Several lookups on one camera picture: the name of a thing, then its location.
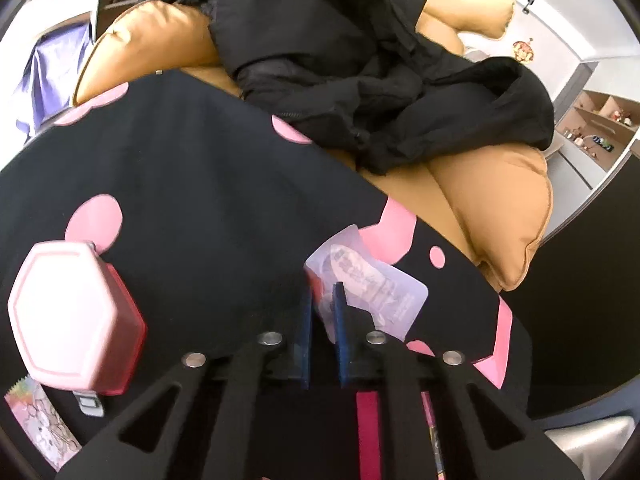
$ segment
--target black fabric with pink spots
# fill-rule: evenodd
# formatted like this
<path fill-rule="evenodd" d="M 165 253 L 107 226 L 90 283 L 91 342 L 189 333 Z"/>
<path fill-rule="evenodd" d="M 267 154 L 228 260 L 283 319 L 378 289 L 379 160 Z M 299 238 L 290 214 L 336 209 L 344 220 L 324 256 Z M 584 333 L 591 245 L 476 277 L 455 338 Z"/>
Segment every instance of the black fabric with pink spots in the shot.
<path fill-rule="evenodd" d="M 3 304 L 33 244 L 64 239 L 78 207 L 103 194 L 116 199 L 122 227 L 101 257 L 124 280 L 148 335 L 129 389 L 106 399 L 106 418 L 84 416 L 70 392 L 47 389 L 81 443 L 185 352 L 229 354 L 286 317 L 308 286 L 306 258 L 351 224 L 369 228 L 380 258 L 395 260 L 390 263 L 428 287 L 406 341 L 417 351 L 455 349 L 484 362 L 479 369 L 501 376 L 502 390 L 524 407 L 529 337 L 506 305 L 500 310 L 499 296 L 470 261 L 292 128 L 178 71 L 131 82 L 115 101 L 36 138 L 2 170 Z M 55 333 L 50 337 L 56 341 Z M 505 351 L 508 362 L 498 355 Z M 0 355 L 5 392 L 26 373 L 6 309 Z M 335 385 L 334 372 L 332 349 L 316 320 L 311 408 L 286 397 L 258 402 L 266 411 L 258 413 L 256 435 L 268 434 L 276 416 L 285 435 L 270 434 L 270 443 L 253 453 L 258 478 L 357 473 L 355 403 Z M 301 449 L 294 452 L 284 439 L 300 424 L 308 434 L 296 435 Z M 2 402 L 0 426 L 42 477 L 52 478 Z M 285 447 L 290 460 L 277 461 Z"/>

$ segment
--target plastic packet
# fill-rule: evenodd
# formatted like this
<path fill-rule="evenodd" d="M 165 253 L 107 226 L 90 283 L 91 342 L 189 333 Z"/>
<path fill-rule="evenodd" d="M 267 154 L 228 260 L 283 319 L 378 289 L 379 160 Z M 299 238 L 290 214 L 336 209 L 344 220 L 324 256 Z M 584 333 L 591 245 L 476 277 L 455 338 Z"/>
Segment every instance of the plastic packet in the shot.
<path fill-rule="evenodd" d="M 335 283 L 344 283 L 347 303 L 369 312 L 377 330 L 402 341 L 429 293 L 423 283 L 371 256 L 355 225 L 317 248 L 306 260 L 305 267 L 314 288 L 318 313 L 334 343 L 331 301 Z"/>
<path fill-rule="evenodd" d="M 4 400 L 24 433 L 53 469 L 60 471 L 80 451 L 80 444 L 60 419 L 39 382 L 26 376 L 14 384 Z"/>

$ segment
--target black jacket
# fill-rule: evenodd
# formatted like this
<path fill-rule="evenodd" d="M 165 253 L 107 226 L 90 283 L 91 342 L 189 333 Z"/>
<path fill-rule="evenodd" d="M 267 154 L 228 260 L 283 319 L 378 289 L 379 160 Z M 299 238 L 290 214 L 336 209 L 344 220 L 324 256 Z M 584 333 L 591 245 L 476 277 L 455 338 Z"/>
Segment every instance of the black jacket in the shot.
<path fill-rule="evenodd" d="M 488 144 L 551 142 L 553 107 L 511 58 L 473 64 L 415 32 L 425 0 L 164 0 L 200 6 L 244 98 L 374 173 Z"/>

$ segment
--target pink spot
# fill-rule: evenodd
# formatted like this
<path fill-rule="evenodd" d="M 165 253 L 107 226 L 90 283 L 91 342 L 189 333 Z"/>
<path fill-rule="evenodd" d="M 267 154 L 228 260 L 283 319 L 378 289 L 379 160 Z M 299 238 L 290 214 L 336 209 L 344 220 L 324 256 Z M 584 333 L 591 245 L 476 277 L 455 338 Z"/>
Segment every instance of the pink spot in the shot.
<path fill-rule="evenodd" d="M 113 245 L 122 227 L 122 211 L 111 195 L 97 195 L 83 203 L 66 226 L 68 242 L 93 242 L 98 254 Z"/>
<path fill-rule="evenodd" d="M 77 123 L 80 119 L 87 115 L 89 111 L 92 110 L 92 108 L 100 108 L 111 104 L 114 101 L 117 101 L 127 93 L 128 89 L 129 83 L 122 83 L 121 85 L 118 85 L 111 90 L 107 90 L 106 92 L 101 93 L 93 99 L 89 99 L 84 104 L 81 104 L 76 108 L 71 108 L 71 110 L 69 110 L 55 122 L 55 125 L 68 126 L 69 124 Z"/>
<path fill-rule="evenodd" d="M 281 136 L 283 139 L 287 139 L 289 142 L 295 142 L 296 144 L 312 144 L 313 141 L 308 137 L 305 137 L 295 128 L 287 124 L 281 118 L 271 116 L 271 124 L 273 124 L 273 129 L 276 130 L 276 133 Z"/>
<path fill-rule="evenodd" d="M 389 197 L 380 222 L 360 229 L 360 236 L 375 259 L 393 265 L 411 249 L 414 229 L 415 215 Z"/>
<path fill-rule="evenodd" d="M 427 343 L 424 343 L 419 339 L 416 339 L 414 341 L 409 341 L 406 344 L 406 347 L 409 350 L 412 350 L 413 352 L 418 352 L 418 354 L 425 354 L 425 355 L 430 355 L 431 357 L 435 357 L 435 354 L 433 353 L 431 348 L 429 348 Z"/>
<path fill-rule="evenodd" d="M 429 259 L 436 269 L 444 267 L 445 257 L 444 251 L 438 246 L 433 246 L 429 251 Z"/>

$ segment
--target pink lid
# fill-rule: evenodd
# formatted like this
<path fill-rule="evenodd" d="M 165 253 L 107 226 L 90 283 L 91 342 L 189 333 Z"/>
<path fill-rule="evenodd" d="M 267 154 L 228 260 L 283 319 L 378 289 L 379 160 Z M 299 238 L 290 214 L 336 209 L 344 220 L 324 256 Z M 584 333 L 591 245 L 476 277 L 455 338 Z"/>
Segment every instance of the pink lid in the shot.
<path fill-rule="evenodd" d="M 93 242 L 95 251 L 102 254 L 118 238 L 122 227 L 122 211 L 111 195 L 97 195 L 84 202 L 66 226 L 68 242 Z"/>
<path fill-rule="evenodd" d="M 88 244 L 35 244 L 8 307 L 18 349 L 35 380 L 65 390 L 92 389 L 117 306 Z"/>

